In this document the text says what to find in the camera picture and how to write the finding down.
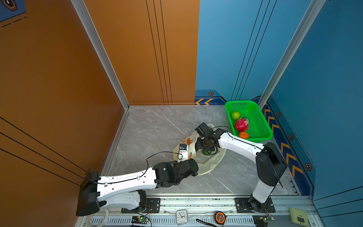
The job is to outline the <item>yellow printed plastic bag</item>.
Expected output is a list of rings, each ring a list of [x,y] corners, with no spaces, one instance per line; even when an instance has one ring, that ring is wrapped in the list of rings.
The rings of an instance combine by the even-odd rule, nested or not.
[[[212,124],[208,124],[208,126],[214,127],[214,130],[217,129]],[[205,175],[205,174],[213,171],[218,166],[218,164],[222,161],[223,157],[226,154],[226,149],[219,148],[217,154],[205,156],[205,155],[203,155],[201,150],[196,151],[194,148],[194,145],[196,143],[198,136],[199,135],[195,131],[195,132],[191,133],[189,136],[187,136],[180,143],[178,143],[177,146],[173,149],[173,152],[174,152],[173,158],[175,161],[177,161],[179,163],[179,161],[178,161],[179,144],[181,144],[181,143],[187,144],[189,146],[189,159],[194,159],[197,162],[198,167],[199,167],[198,174]]]

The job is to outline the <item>orange fruit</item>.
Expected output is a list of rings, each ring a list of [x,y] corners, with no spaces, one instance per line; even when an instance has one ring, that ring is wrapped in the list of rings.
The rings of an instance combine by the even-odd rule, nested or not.
[[[245,131],[242,131],[238,134],[238,137],[239,138],[242,138],[242,139],[248,139],[249,138],[249,134]]]

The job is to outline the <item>bumpy light green fruit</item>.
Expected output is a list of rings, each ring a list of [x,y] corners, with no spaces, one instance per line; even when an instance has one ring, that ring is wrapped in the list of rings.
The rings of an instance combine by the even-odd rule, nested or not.
[[[240,112],[238,112],[238,111],[233,111],[232,113],[231,113],[231,119],[233,120],[233,121],[237,121],[238,119],[240,119],[242,116],[241,116],[241,113]]]

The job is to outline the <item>red dragon fruit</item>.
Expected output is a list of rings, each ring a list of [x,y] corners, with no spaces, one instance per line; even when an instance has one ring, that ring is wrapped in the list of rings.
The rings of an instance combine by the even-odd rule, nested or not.
[[[237,129],[239,132],[247,131],[247,130],[249,129],[249,120],[248,120],[248,119],[244,119],[244,118],[238,119],[238,120],[235,122],[234,127],[235,127],[235,129]]]

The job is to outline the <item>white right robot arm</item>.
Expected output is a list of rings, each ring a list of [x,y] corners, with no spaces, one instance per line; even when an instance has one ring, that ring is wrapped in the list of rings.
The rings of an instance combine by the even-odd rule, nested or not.
[[[255,143],[236,137],[223,129],[213,129],[207,124],[200,124],[195,131],[199,137],[195,149],[214,151],[228,149],[240,154],[256,164],[258,182],[250,195],[247,206],[252,212],[266,212],[272,208],[271,193],[280,183],[288,165],[277,146],[268,142]]]

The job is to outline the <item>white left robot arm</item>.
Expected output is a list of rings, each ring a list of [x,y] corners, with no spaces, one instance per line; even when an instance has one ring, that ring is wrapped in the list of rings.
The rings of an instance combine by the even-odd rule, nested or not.
[[[105,208],[120,207],[143,211],[147,207],[146,190],[178,185],[183,179],[198,175],[193,159],[161,162],[146,170],[120,175],[87,174],[80,185],[76,216],[88,216]]]

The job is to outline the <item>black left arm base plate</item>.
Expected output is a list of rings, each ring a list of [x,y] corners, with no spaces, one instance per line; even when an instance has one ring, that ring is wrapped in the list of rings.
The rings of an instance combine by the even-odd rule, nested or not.
[[[146,200],[142,200],[140,202],[139,207],[137,207],[137,208],[135,208],[133,210],[128,210],[128,209],[122,208],[121,212],[125,213],[125,214],[130,214],[130,213],[142,213],[142,214],[159,213],[160,212],[160,202],[161,202],[160,198],[146,198]]]

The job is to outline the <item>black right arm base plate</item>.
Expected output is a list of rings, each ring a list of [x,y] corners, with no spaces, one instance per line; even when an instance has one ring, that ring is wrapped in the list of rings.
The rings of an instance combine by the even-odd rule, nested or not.
[[[269,197],[264,203],[254,198],[235,198],[235,206],[238,213],[275,213],[275,206]]]

